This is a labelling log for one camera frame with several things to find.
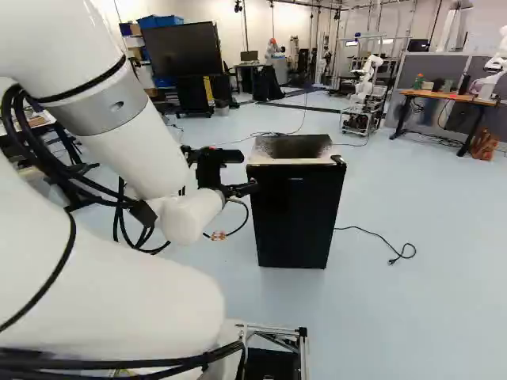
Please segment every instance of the blue storage box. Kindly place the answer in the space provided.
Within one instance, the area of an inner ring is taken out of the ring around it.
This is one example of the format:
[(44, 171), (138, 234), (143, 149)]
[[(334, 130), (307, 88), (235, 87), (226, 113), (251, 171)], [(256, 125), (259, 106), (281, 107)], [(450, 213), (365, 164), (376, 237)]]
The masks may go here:
[(148, 49), (146, 49), (146, 46), (143, 46), (141, 48), (141, 52), (143, 53), (143, 59), (145, 61), (151, 61), (150, 55), (148, 54)]
[(122, 36), (131, 36), (132, 30), (130, 29), (130, 24), (127, 22), (123, 22), (120, 24), (120, 32)]
[(174, 26), (183, 24), (183, 18), (178, 16), (162, 16), (157, 17), (158, 26)]
[(141, 27), (141, 29), (149, 29), (157, 27), (157, 17), (155, 15), (146, 16), (143, 18), (139, 18), (137, 23)]
[(153, 77), (153, 82), (158, 88), (175, 86), (172, 77)]
[(178, 16), (146, 16), (137, 20), (141, 29), (157, 28), (160, 26), (174, 26), (183, 24), (183, 18)]

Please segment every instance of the large screen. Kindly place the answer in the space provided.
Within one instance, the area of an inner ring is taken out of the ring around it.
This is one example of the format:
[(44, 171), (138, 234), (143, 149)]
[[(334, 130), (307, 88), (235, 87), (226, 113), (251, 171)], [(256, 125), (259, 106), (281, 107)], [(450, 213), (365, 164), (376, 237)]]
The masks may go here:
[(210, 21), (143, 29), (143, 38), (155, 75), (223, 73), (219, 39)]

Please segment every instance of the computer monitor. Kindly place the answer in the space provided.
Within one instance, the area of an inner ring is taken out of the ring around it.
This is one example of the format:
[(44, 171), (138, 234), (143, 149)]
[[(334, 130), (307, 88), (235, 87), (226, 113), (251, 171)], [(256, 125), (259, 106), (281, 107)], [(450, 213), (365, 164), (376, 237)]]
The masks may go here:
[(259, 60), (259, 51), (252, 50), (252, 51), (242, 51), (240, 53), (242, 62), (249, 62), (249, 61), (258, 61)]
[(143, 29), (143, 38), (156, 76), (223, 74), (219, 37), (210, 21)]
[(428, 40), (416, 40), (411, 39), (408, 46), (408, 51), (428, 51), (429, 41)]

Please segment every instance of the black box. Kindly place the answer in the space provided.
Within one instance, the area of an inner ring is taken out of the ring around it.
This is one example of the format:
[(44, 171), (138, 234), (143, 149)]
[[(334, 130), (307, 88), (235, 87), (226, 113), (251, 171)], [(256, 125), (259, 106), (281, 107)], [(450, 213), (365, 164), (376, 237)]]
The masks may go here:
[(347, 165), (328, 135), (257, 137), (246, 167), (259, 265), (327, 264)]

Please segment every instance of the gray partition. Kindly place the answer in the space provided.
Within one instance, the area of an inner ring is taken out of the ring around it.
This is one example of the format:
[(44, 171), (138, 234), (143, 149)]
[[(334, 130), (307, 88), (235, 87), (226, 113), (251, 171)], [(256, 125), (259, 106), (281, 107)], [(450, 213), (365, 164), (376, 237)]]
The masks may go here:
[[(397, 86), (393, 90), (390, 107), (387, 112), (386, 127), (396, 127), (398, 124), (398, 110), (404, 101), (404, 96), (399, 94), (400, 89), (409, 89), (412, 87), (417, 74), (423, 73), (425, 78), (432, 81), (436, 78), (452, 79), (457, 86), (462, 74), (469, 74), (471, 81), (484, 78), (491, 73), (484, 71), (484, 65), (490, 59), (484, 55), (465, 55), (462, 53), (407, 53), (402, 67), (398, 72)], [(507, 100), (507, 75), (504, 76), (495, 88), (500, 98)], [(433, 114), (425, 118), (426, 126), (438, 127), (437, 120), (440, 110), (446, 101), (438, 100), (417, 100), (418, 104), (428, 105), (427, 109), (432, 108)], [(409, 123), (413, 126), (423, 126), (421, 115), (409, 116)], [(478, 116), (478, 109), (469, 104), (455, 103), (449, 113), (447, 122), (444, 124), (445, 115), (441, 118), (441, 124), (449, 131), (468, 134), (473, 123)], [(507, 143), (507, 105), (500, 104), (496, 108), (487, 108), (482, 125), (487, 127), (492, 133), (498, 135), (502, 142)]]
[(420, 73), (429, 82), (437, 78), (452, 79), (455, 83), (454, 86), (457, 86), (465, 71), (467, 60), (468, 55), (460, 53), (407, 53), (398, 74), (397, 88), (412, 88), (417, 75)]
[[(471, 57), (470, 66), (468, 67), (467, 74), (471, 76), (471, 80), (484, 78), (491, 73), (484, 71), (484, 65), (491, 57), (483, 55), (474, 55)], [(494, 89), (494, 92), (500, 96), (501, 99), (507, 99), (507, 75), (502, 77)], [(446, 127), (450, 131), (462, 132), (468, 134), (472, 125), (477, 117), (477, 110), (473, 109), (466, 104), (455, 104), (452, 108), (451, 115), (449, 116), (449, 123)], [(487, 108), (482, 125), (487, 127), (492, 133), (498, 135), (502, 142), (507, 142), (507, 106), (500, 104), (496, 108)]]

